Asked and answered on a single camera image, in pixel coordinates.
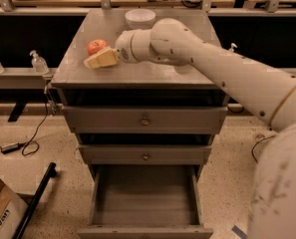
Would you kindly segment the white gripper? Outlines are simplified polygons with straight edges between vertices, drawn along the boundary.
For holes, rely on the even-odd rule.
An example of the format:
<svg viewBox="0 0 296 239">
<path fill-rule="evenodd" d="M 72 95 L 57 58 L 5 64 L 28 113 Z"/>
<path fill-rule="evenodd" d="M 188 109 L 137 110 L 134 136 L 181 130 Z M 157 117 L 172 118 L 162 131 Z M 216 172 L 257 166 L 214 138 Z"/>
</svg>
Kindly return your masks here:
<svg viewBox="0 0 296 239">
<path fill-rule="evenodd" d="M 84 61 L 89 69 L 115 65 L 119 57 L 125 63 L 148 61 L 152 56 L 150 30 L 124 31 L 116 40 L 115 49 L 106 47 Z"/>
</svg>

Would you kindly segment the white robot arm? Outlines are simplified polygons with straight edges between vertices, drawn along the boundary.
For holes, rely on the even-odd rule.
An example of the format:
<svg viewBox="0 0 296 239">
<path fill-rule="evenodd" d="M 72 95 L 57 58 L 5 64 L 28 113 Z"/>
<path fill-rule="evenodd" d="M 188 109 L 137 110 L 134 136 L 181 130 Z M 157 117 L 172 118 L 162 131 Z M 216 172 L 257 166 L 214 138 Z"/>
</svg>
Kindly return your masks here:
<svg viewBox="0 0 296 239">
<path fill-rule="evenodd" d="M 123 32 L 84 64 L 118 61 L 191 65 L 277 131 L 256 166 L 247 238 L 296 239 L 296 76 L 207 43 L 171 18 Z"/>
</svg>

